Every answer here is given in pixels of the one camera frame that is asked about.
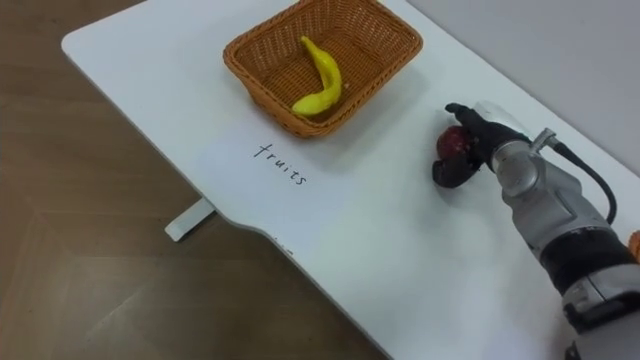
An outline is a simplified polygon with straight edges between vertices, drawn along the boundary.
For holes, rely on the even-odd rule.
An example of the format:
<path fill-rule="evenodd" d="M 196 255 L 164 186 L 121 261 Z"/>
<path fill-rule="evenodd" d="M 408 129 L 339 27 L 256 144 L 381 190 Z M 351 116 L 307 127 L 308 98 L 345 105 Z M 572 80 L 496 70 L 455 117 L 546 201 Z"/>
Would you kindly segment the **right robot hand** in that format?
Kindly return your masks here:
<path fill-rule="evenodd" d="M 502 146 L 512 141 L 527 145 L 531 140 L 498 122 L 485 120 L 476 110 L 459 103 L 449 103 L 445 111 L 459 125 L 449 126 L 436 141 L 438 159 L 432 164 L 432 179 L 443 188 L 459 187 L 486 164 L 491 171 L 491 158 Z"/>

